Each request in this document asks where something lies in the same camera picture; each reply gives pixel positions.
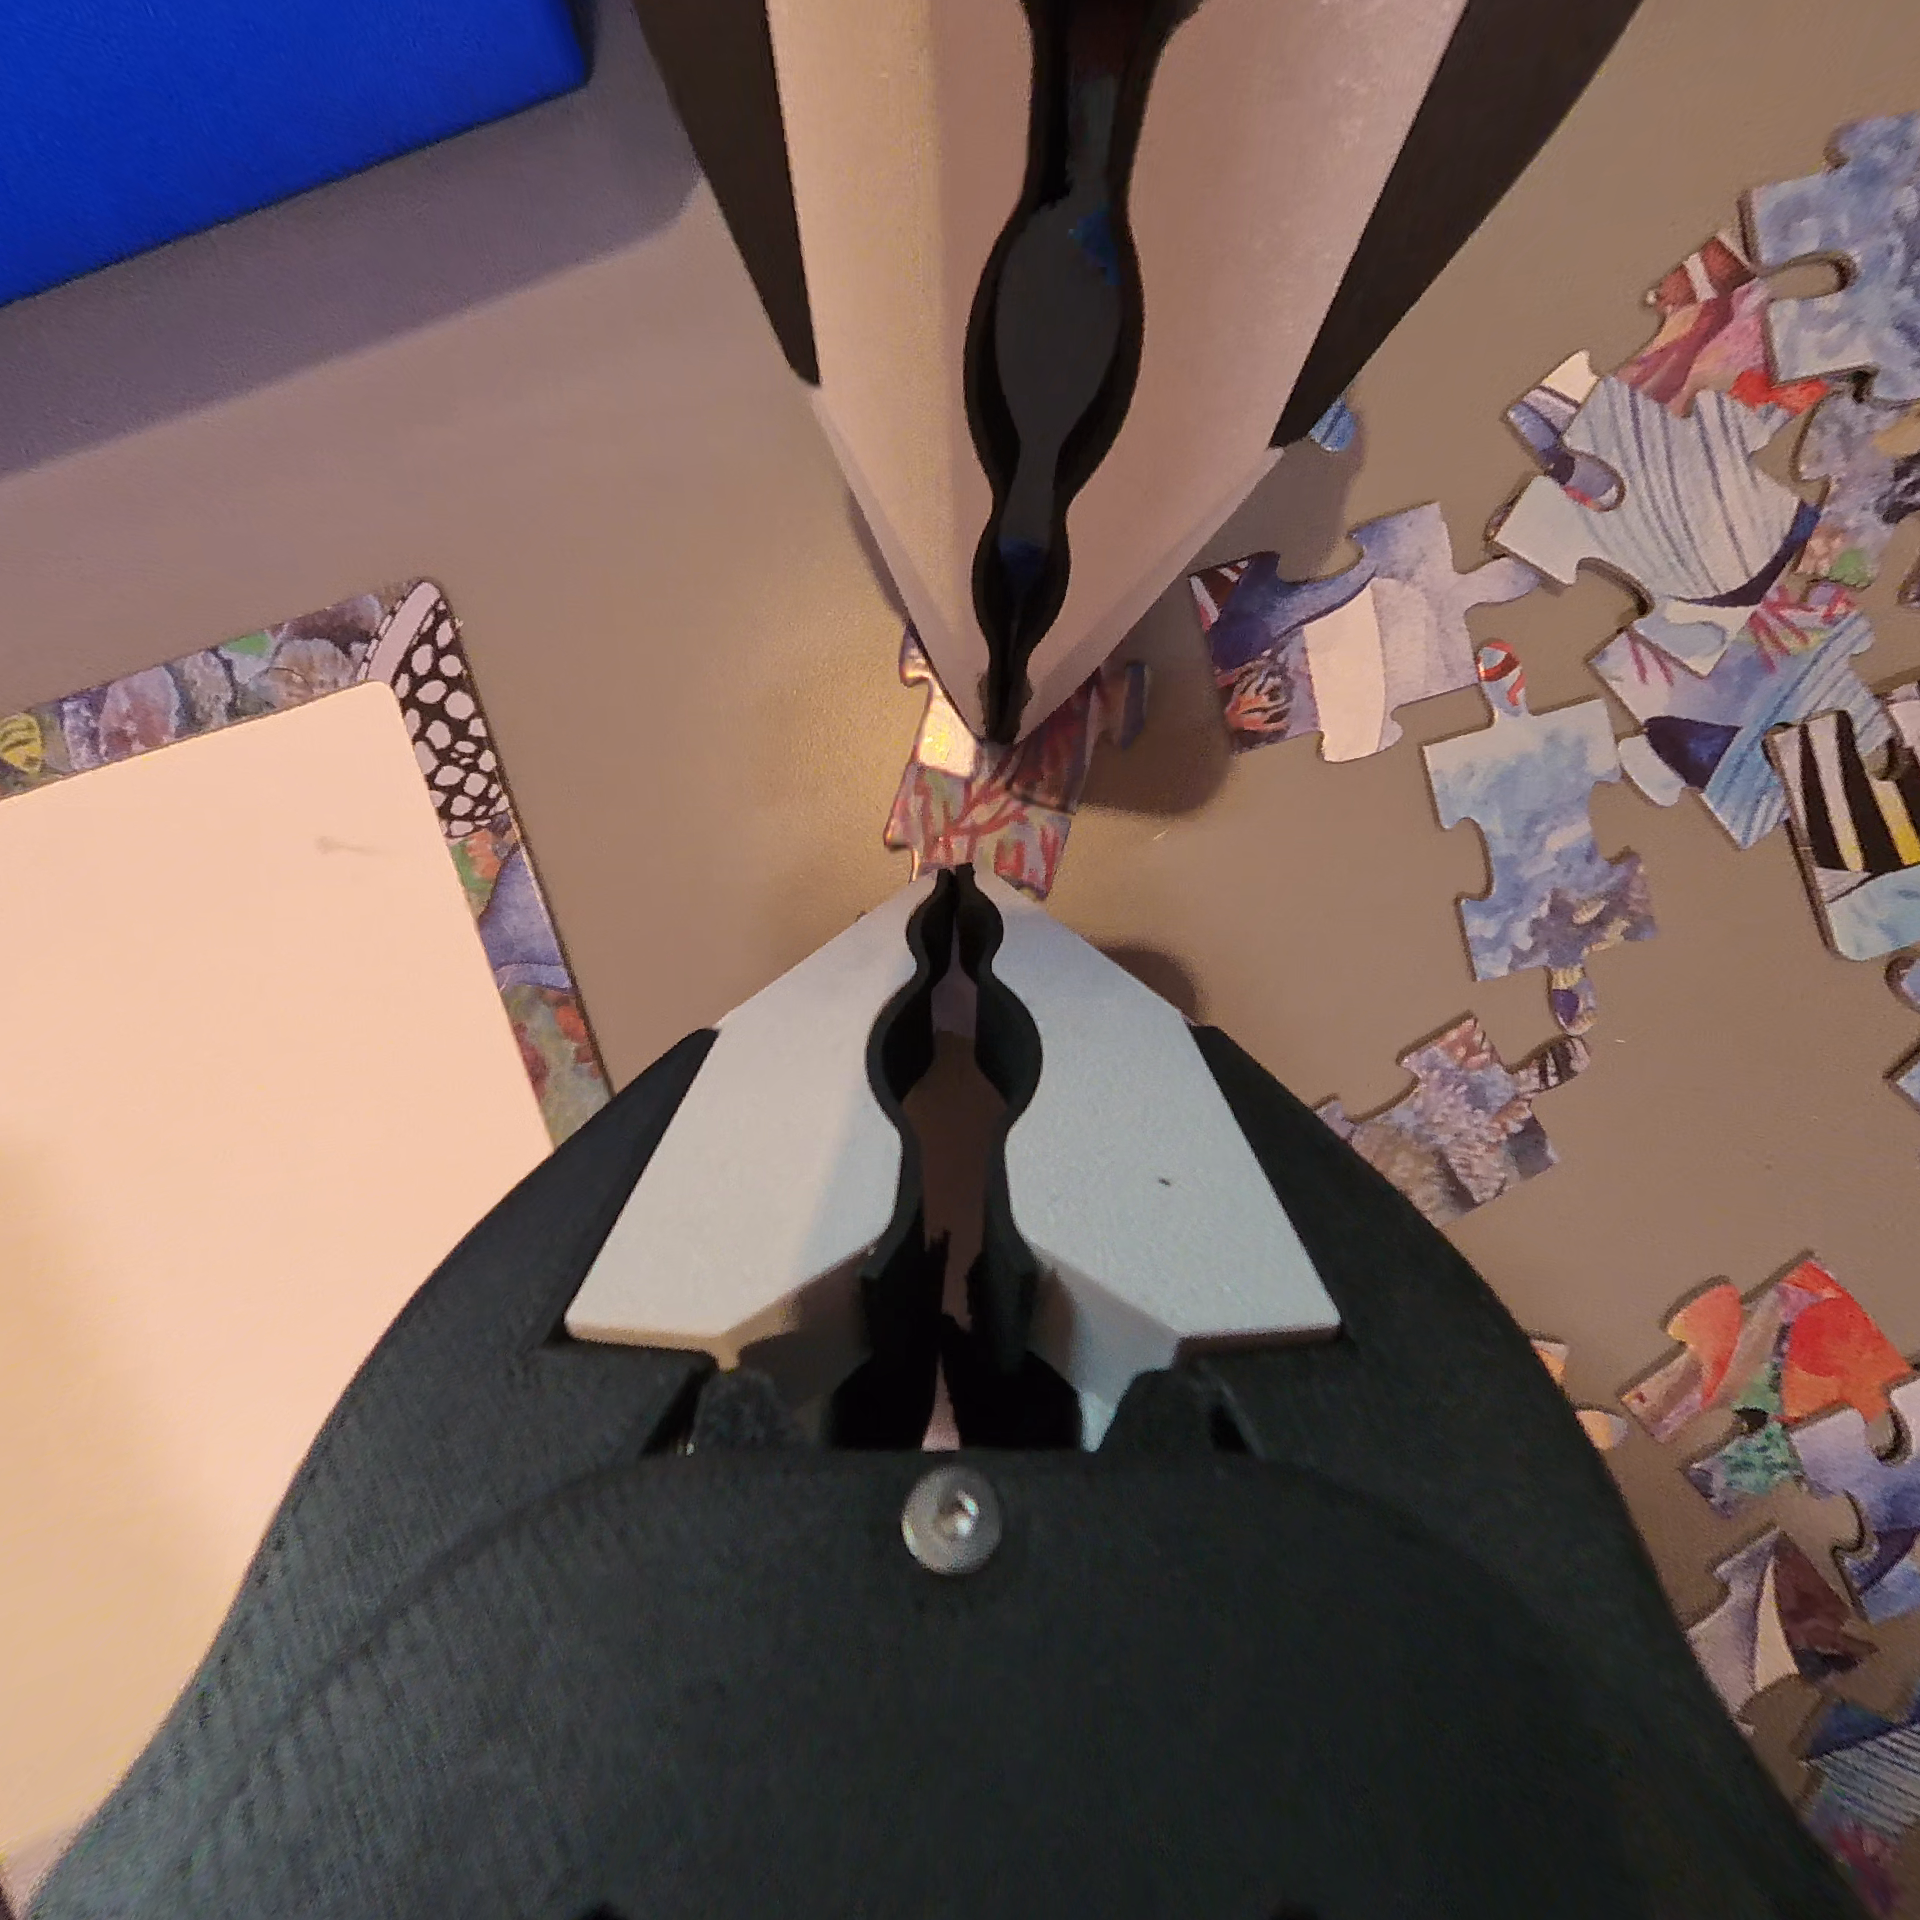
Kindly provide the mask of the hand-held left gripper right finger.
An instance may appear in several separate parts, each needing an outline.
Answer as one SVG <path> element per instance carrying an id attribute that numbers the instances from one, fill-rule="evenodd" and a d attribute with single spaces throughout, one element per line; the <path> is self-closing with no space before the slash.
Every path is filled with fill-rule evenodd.
<path id="1" fill-rule="evenodd" d="M 993 875 L 955 875 L 974 1062 L 999 1094 L 968 1278 L 1015 1447 L 1095 1451 L 1181 1359 L 1318 1345 L 1340 1311 L 1183 1013 Z"/>

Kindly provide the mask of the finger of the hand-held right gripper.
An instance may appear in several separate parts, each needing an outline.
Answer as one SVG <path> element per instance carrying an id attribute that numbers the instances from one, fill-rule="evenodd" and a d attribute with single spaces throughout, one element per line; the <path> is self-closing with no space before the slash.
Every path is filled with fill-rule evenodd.
<path id="1" fill-rule="evenodd" d="M 1007 735 L 999 540 L 1019 431 L 993 342 L 1048 179 L 1072 4 L 772 3 L 815 409 L 944 687 Z"/>
<path id="2" fill-rule="evenodd" d="M 1004 230 L 1004 733 L 1263 481 L 1462 4 L 1027 4 Z"/>

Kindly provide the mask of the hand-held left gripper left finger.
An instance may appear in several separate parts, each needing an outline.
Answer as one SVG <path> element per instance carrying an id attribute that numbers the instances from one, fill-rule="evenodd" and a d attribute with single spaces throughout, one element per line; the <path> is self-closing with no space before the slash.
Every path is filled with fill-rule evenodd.
<path id="1" fill-rule="evenodd" d="M 564 1311 L 583 1342 L 766 1377 L 840 1449 L 920 1449 L 945 1242 L 905 1094 L 955 875 L 912 879 L 726 1013 Z"/>

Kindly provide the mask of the blue plastic bin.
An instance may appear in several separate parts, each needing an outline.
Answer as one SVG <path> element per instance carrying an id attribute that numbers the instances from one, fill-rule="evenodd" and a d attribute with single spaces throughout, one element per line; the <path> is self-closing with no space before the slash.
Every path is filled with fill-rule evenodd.
<path id="1" fill-rule="evenodd" d="M 4 3 L 1 300 L 588 82 L 569 3 Z"/>

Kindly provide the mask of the pile of loose puzzle pieces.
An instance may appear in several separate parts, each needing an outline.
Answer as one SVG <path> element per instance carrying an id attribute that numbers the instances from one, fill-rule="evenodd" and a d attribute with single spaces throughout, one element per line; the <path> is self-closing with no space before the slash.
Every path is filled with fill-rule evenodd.
<path id="1" fill-rule="evenodd" d="M 1457 570 L 1542 573 L 1470 613 L 1485 717 L 1422 746 L 1479 985 L 1535 975 L 1551 1042 L 1475 1020 L 1401 1055 L 1407 1092 L 1324 1116 L 1440 1227 L 1555 1166 L 1540 1107 L 1638 1058 L 1637 1147 L 1576 1354 L 1535 1337 L 1605 1459 L 1668 1457 L 1718 1541 L 1684 1634 L 1742 1734 L 1813 1710 L 1809 1830 L 1873 1916 L 1915 1902 L 1915 1697 L 1846 1691 L 1915 1636 L 1915 1265 L 1848 1286 L 1809 1182 L 1881 1172 L 1915 1047 L 1864 1094 L 1864 975 L 1915 1009 L 1915 675 L 1873 684 L 1887 549 L 1915 526 L 1915 109 L 1835 127 L 1801 175 L 1647 287 L 1647 339 L 1574 351 L 1505 409 L 1532 470 Z"/>

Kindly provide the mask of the puzzle frame board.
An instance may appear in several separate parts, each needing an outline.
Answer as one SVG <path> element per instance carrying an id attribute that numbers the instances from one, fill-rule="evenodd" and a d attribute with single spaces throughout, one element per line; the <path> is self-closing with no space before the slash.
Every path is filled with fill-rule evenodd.
<path id="1" fill-rule="evenodd" d="M 436 582 L 4 715 L 8 1916 L 395 1311 L 608 1094 Z"/>

